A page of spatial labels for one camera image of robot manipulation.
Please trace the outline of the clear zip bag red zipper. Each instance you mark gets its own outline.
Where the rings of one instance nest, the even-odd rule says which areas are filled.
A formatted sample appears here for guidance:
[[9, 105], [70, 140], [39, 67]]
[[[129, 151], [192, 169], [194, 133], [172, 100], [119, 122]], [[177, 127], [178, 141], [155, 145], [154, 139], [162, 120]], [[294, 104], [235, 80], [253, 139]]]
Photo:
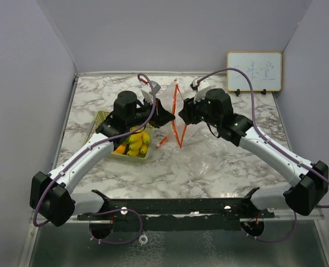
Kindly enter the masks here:
[[170, 141], [183, 148], [188, 144], [190, 139], [203, 127], [201, 124], [186, 125], [179, 116], [179, 112], [183, 109], [184, 99], [188, 94], [180, 89], [178, 79], [174, 79], [161, 93], [161, 101], [165, 110], [175, 116], [175, 119], [167, 123], [161, 130], [165, 138], [164, 141]]

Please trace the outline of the orange yellow bell pepper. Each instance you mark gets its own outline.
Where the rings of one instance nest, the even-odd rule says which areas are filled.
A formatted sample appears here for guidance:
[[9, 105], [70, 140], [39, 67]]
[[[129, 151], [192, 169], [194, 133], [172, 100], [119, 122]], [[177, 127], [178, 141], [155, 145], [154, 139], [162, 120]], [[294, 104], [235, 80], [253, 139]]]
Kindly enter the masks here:
[[127, 149], [127, 144], [121, 144], [114, 150], [114, 153], [123, 155], [125, 154], [126, 149]]

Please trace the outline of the green plastic basket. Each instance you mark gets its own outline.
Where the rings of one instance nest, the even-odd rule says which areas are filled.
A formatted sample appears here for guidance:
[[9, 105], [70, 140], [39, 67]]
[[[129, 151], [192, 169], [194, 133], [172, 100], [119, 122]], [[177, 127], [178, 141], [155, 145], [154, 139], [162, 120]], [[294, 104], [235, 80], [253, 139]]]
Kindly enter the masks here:
[[[108, 111], [102, 111], [102, 110], [99, 110], [95, 113], [92, 122], [88, 126], [87, 135], [84, 139], [83, 145], [88, 142], [90, 137], [95, 133], [96, 128], [105, 120], [105, 118], [108, 115], [109, 115]], [[139, 153], [136, 157], [127, 155], [128, 151], [129, 151], [128, 139], [123, 144], [126, 145], [126, 149], [123, 151], [123, 154], [120, 154], [119, 152], [113, 152], [110, 155], [108, 155], [107, 158], [122, 160], [122, 161], [127, 161], [127, 162], [132, 162], [132, 163], [139, 163], [139, 164], [145, 164], [147, 162], [147, 159], [152, 150], [151, 143], [148, 144], [147, 151], [145, 154]]]

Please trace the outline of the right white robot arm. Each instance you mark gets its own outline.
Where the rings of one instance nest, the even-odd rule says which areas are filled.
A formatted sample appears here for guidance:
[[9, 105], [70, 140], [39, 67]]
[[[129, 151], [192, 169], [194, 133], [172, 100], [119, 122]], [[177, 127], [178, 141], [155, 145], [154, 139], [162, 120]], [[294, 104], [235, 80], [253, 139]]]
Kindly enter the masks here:
[[252, 120], [234, 112], [231, 98], [224, 90], [208, 90], [200, 101], [184, 99], [178, 114], [186, 125], [204, 122], [213, 126], [219, 137], [256, 155], [286, 180], [281, 186], [251, 190], [242, 203], [247, 217], [271, 208], [290, 208], [308, 216], [328, 192], [328, 166], [324, 162], [303, 159], [265, 133], [257, 132]]

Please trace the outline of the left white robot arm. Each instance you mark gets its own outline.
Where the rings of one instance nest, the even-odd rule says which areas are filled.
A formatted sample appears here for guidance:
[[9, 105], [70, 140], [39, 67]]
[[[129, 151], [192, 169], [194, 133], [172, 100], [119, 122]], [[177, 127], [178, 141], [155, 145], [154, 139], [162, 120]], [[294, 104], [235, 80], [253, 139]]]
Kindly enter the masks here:
[[99, 161], [123, 144], [136, 129], [147, 124], [160, 128], [174, 119], [159, 98], [139, 102], [134, 92], [120, 92], [112, 112], [79, 151], [48, 174], [39, 171], [33, 176], [30, 207], [48, 223], [63, 225], [77, 207], [71, 197], [75, 187]]

